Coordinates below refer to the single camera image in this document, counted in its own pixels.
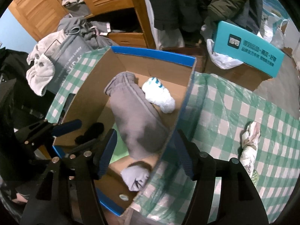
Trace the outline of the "person left hand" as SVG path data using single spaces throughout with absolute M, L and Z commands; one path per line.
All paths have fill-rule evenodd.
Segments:
M 12 199 L 12 202 L 14 202 L 16 204 L 25 204 L 28 202 L 28 200 L 21 194 L 16 193 L 16 198 Z

